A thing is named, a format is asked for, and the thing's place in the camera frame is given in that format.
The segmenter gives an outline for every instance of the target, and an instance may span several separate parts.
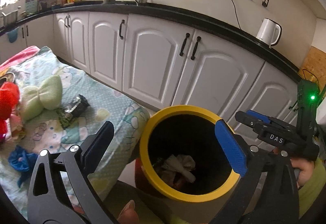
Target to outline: yellow rim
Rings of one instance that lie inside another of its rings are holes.
[[[202,118],[209,120],[213,124],[215,124],[218,120],[221,119],[218,115],[212,113],[211,111],[208,111],[200,107],[189,106],[189,105],[171,106],[158,111],[147,122],[140,140],[140,157],[141,157],[141,163],[143,165],[144,174],[146,178],[155,187],[156,190],[158,190],[160,193],[164,194],[165,196],[175,200],[186,201],[186,202],[205,202],[223,196],[230,189],[232,189],[232,187],[236,184],[239,178],[239,174],[235,173],[233,170],[231,171],[229,177],[227,178],[227,180],[223,185],[221,185],[215,191],[212,191],[204,195],[189,195],[189,194],[181,193],[171,188],[166,183],[164,183],[162,179],[154,171],[151,162],[149,160],[149,155],[147,151],[149,137],[152,131],[154,130],[154,128],[161,121],[169,118],[170,116],[179,115],[179,114],[191,114],[191,115],[200,116]]]

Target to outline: screw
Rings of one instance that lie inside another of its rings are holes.
[[[255,146],[255,145],[251,145],[250,146],[250,150],[252,151],[252,152],[258,152],[258,147],[257,146]]]
[[[46,154],[48,154],[48,150],[42,150],[42,151],[40,152],[40,155],[41,155],[41,156],[45,156]]]
[[[286,152],[285,150],[282,150],[282,151],[281,151],[281,155],[282,155],[283,157],[287,157],[287,152]]]
[[[78,145],[73,145],[73,146],[70,147],[71,152],[76,152],[78,149],[79,149]]]

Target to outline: red stuffed toy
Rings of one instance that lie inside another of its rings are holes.
[[[6,120],[18,102],[18,86],[12,82],[5,82],[0,88],[0,143],[4,142],[8,132]]]

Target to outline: wooden board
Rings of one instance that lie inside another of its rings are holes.
[[[304,78],[305,74],[306,79],[317,82],[316,78],[310,73],[304,71],[303,74],[303,69],[310,71],[318,78],[319,89],[322,90],[326,84],[326,53],[312,46],[299,70],[299,75],[302,78]]]

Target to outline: bed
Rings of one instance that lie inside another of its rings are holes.
[[[16,141],[10,134],[0,146],[0,184],[18,211],[27,218],[27,192],[29,180],[19,188],[20,172],[8,163],[9,154],[20,145],[28,152],[39,154],[42,149],[50,153],[64,152],[73,144],[80,145],[88,135],[95,134],[106,120],[113,123],[115,136],[99,166],[88,176],[92,186],[104,200],[128,163],[144,126],[148,112],[129,97],[101,84],[84,71],[63,64],[48,47],[24,50],[0,66],[0,71],[13,72],[21,90],[28,85],[39,86],[51,75],[58,75],[63,86],[61,105],[65,106],[78,94],[90,106],[71,127],[63,130],[56,111],[44,110],[39,116],[24,123],[26,136]],[[68,196],[74,206],[79,206],[66,173],[62,173]]]

